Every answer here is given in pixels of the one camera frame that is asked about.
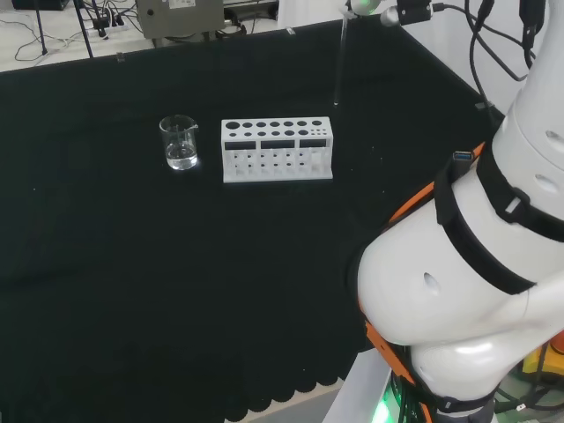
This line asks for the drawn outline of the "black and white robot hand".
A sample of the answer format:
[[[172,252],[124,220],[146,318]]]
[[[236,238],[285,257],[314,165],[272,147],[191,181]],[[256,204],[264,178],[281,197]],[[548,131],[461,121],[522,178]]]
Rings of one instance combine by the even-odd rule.
[[[344,0],[339,4],[341,13],[349,19],[373,14],[381,0]]]

